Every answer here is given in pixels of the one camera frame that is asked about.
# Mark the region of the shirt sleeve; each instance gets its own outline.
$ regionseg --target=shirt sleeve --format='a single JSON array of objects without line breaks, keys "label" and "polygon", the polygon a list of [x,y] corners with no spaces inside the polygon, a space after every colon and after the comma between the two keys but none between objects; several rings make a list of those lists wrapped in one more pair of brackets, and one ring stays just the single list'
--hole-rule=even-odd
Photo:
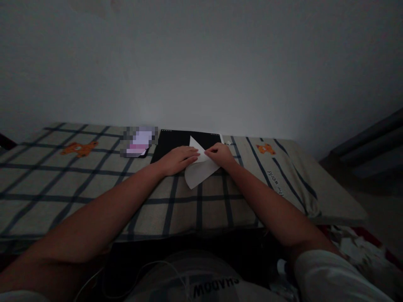
[{"label": "shirt sleeve", "polygon": [[301,254],[294,273],[306,301],[392,301],[345,259],[327,251]]},{"label": "shirt sleeve", "polygon": [[12,292],[5,292],[0,294],[0,302],[50,302],[47,298],[42,296],[39,293],[27,291],[27,290],[18,290]]}]

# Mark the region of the person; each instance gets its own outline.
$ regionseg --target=person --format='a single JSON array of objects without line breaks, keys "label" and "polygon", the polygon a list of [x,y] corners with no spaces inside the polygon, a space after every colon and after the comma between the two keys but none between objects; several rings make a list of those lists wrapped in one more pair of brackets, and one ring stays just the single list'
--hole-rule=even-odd
[{"label": "person", "polygon": [[[0,275],[0,301],[72,301],[90,262],[121,232],[158,182],[197,160],[182,146],[76,211],[34,243]],[[205,154],[232,177],[262,223],[287,251],[308,301],[391,301],[370,284],[296,207],[241,167],[226,145]],[[283,301],[243,281],[211,254],[179,253],[150,270],[126,301]]]}]

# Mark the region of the hand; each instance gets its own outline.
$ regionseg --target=hand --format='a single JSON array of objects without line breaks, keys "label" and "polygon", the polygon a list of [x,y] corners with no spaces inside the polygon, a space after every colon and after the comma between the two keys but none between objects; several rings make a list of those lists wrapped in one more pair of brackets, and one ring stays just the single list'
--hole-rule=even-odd
[{"label": "hand", "polygon": [[216,143],[211,148],[208,148],[204,154],[211,158],[217,165],[228,170],[229,167],[236,164],[234,157],[231,154],[227,145]]},{"label": "hand", "polygon": [[174,175],[197,160],[200,155],[197,151],[198,149],[189,146],[177,147],[169,151],[155,164],[159,166],[164,176]]}]

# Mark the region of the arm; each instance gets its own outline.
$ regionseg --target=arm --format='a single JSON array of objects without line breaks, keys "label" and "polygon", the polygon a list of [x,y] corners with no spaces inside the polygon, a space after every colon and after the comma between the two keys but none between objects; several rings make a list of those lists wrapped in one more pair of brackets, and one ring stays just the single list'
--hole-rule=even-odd
[{"label": "arm", "polygon": [[308,250],[326,250],[340,255],[295,206],[241,167],[226,145],[217,143],[205,154],[228,172],[263,224],[287,248],[292,262]]},{"label": "arm", "polygon": [[84,264],[119,234],[163,177],[198,155],[192,147],[175,148],[76,211],[1,273],[0,293],[26,289],[50,300],[71,300]]}]

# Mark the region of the forearm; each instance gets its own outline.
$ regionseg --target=forearm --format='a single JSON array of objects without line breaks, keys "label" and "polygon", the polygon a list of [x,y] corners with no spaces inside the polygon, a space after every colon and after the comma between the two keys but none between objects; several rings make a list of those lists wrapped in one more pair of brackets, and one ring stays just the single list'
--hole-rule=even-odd
[{"label": "forearm", "polygon": [[299,254],[306,245],[338,254],[335,246],[295,206],[238,164],[226,168],[250,207],[273,236]]},{"label": "forearm", "polygon": [[64,220],[24,258],[89,261],[119,234],[162,178],[154,164],[143,168]]}]

